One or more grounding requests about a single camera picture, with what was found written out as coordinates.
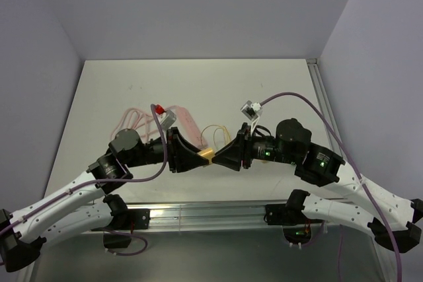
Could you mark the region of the pink power strip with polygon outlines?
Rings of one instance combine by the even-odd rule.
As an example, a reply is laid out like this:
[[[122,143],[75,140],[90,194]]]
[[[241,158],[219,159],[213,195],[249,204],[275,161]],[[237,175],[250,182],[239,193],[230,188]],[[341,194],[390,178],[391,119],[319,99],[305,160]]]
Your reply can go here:
[[[177,106],[176,116],[191,144],[199,149],[204,149],[208,146],[208,142],[202,136],[202,132],[200,131],[197,123],[186,108]]]

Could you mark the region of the yellow plug with cable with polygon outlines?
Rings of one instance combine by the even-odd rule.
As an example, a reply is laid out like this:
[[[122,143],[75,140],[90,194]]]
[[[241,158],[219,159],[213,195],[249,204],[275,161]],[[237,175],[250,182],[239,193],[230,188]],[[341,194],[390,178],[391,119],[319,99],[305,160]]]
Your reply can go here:
[[[204,159],[207,159],[209,164],[211,164],[212,158],[215,156],[215,151],[211,147],[208,147],[198,152],[198,155]]]

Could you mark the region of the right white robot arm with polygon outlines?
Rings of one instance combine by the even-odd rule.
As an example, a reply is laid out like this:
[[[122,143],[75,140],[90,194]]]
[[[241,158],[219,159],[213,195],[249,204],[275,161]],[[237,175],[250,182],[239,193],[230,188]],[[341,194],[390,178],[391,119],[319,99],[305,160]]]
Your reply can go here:
[[[212,158],[214,164],[239,171],[253,160],[292,164],[302,181],[349,200],[323,199],[293,190],[285,203],[265,207],[268,225],[302,225],[322,220],[344,225],[372,237],[380,246],[406,253],[420,243],[417,222],[422,200],[399,197],[364,176],[357,176],[341,156],[311,141],[311,132],[295,118],[283,120],[275,136],[257,136],[244,123],[232,142]]]

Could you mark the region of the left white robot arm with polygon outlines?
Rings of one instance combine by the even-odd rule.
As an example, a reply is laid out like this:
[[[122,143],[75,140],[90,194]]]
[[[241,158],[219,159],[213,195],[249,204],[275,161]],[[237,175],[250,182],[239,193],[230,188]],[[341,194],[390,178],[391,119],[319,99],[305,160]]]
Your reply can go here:
[[[134,129],[123,129],[107,152],[60,190],[18,211],[1,210],[1,265],[18,271],[35,262],[47,245],[89,230],[120,230],[132,223],[115,190],[136,180],[130,168],[161,164],[173,173],[211,164],[213,151],[200,150],[173,127],[143,143]]]

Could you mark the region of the aluminium front rail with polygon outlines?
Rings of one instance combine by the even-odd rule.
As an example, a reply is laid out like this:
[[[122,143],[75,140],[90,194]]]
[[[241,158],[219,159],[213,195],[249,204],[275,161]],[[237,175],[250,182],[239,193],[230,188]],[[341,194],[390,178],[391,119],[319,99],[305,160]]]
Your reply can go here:
[[[187,203],[129,203],[128,209],[149,209],[146,230],[135,232],[194,232],[270,229],[263,218],[273,201],[213,201]]]

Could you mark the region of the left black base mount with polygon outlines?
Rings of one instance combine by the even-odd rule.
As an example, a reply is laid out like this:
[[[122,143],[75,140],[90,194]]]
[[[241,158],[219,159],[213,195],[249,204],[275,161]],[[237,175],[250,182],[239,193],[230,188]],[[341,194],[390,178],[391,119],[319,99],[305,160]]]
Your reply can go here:
[[[106,226],[108,230],[126,230],[133,234],[135,230],[146,230],[149,226],[149,209],[128,209],[124,215],[113,218],[112,222]],[[132,242],[132,238],[118,234],[105,232],[103,234],[103,246],[112,250],[127,248]]]

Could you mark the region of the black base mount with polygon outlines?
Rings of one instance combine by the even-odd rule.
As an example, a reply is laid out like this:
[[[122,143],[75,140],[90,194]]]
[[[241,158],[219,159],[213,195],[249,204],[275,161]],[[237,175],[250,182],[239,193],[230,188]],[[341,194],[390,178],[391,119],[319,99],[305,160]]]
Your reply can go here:
[[[135,230],[146,230],[149,226],[149,209],[128,209],[124,215],[113,218],[112,222],[106,226],[108,230],[126,230],[133,234]],[[118,234],[105,232],[103,234],[103,246],[112,250],[127,248],[132,242],[132,238]]]
[[[282,204],[265,205],[264,222],[270,226],[281,226],[285,240],[298,246],[311,241],[311,220],[302,212],[291,210]]]

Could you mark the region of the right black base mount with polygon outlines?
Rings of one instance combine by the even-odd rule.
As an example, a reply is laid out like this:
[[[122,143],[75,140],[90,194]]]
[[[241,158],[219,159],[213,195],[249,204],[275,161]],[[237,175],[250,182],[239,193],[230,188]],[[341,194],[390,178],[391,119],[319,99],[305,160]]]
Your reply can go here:
[[[311,241],[311,220],[302,212],[291,210],[282,204],[265,205],[264,222],[270,226],[281,226],[285,240],[298,246]]]

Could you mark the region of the aluminium side rail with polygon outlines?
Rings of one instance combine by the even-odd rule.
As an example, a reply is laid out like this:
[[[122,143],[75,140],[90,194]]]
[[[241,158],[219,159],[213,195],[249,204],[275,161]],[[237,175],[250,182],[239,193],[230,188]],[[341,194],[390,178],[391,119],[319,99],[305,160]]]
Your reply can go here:
[[[325,120],[328,122],[330,128],[333,130],[336,137],[341,140],[339,130],[336,124],[336,120],[334,118],[334,114],[328,99],[327,92],[325,90],[323,80],[319,71],[319,64],[318,59],[306,59],[306,64],[311,76],[311,81],[313,83],[313,87],[315,89],[315,93],[317,95],[317,100],[319,103],[319,107],[321,109],[321,114],[325,118]],[[326,127],[329,143],[331,149],[340,155],[344,160],[347,160],[345,152],[342,150],[342,148],[339,146],[338,142],[336,141],[336,138],[333,136],[333,134],[328,130]]]

